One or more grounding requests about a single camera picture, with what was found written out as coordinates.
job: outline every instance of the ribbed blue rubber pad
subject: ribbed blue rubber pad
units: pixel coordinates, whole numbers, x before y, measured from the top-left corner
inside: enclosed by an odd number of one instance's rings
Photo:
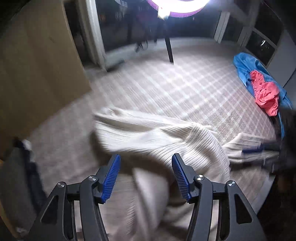
[[[175,174],[175,178],[178,183],[179,190],[182,194],[182,197],[188,201],[191,198],[190,189],[189,189],[189,182],[183,173],[183,170],[180,166],[175,155],[172,157],[172,168]]]
[[[103,182],[103,192],[102,192],[101,199],[104,203],[111,196],[119,170],[120,170],[120,155],[117,155]]]

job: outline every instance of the silver screw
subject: silver screw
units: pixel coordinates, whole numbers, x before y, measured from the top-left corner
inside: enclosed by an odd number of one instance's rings
[[[227,184],[228,184],[228,186],[230,186],[230,187],[231,187],[231,186],[235,186],[235,181],[228,181]]]
[[[57,184],[57,186],[58,186],[59,188],[63,188],[63,187],[65,186],[65,183],[64,183],[64,182],[59,182],[59,183]]]
[[[196,180],[202,181],[205,179],[205,177],[203,175],[196,175],[195,176]]]
[[[95,175],[89,176],[89,180],[91,182],[94,182],[96,180],[96,176]]]

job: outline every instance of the purple ring light rim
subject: purple ring light rim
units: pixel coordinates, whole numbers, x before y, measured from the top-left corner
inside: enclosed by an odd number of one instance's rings
[[[155,10],[158,10],[158,5],[156,5],[152,0],[147,0],[147,2],[151,5],[151,7],[153,7]],[[187,13],[179,13],[179,12],[171,12],[170,16],[171,17],[175,17],[175,18],[185,18],[185,17],[189,17],[192,16],[196,13],[198,13],[200,10],[202,10],[204,8],[204,6],[196,11],[193,12],[187,12]]]

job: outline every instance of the blue fabric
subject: blue fabric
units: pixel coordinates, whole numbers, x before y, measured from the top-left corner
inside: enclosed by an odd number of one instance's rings
[[[237,73],[241,81],[244,83],[246,86],[247,90],[251,93],[253,97],[254,95],[254,90],[251,84],[251,77],[250,77],[250,72],[253,70],[257,70],[260,73],[263,74],[264,80],[266,82],[273,81],[278,89],[279,89],[279,105],[284,108],[289,108],[292,109],[292,103],[289,100],[287,96],[287,91],[285,91],[268,73],[266,68],[260,63],[258,59],[256,59],[254,56],[247,54],[247,53],[239,53],[238,55],[235,55],[233,58],[233,64],[237,68]],[[281,123],[281,136],[282,138],[284,137],[284,127],[282,125],[282,121],[280,118],[279,114],[279,119]]]

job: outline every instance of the red cloth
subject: red cloth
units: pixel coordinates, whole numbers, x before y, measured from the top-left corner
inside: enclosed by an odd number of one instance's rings
[[[255,102],[269,116],[276,116],[279,106],[279,89],[274,82],[265,82],[264,76],[257,70],[250,73],[255,93]]]

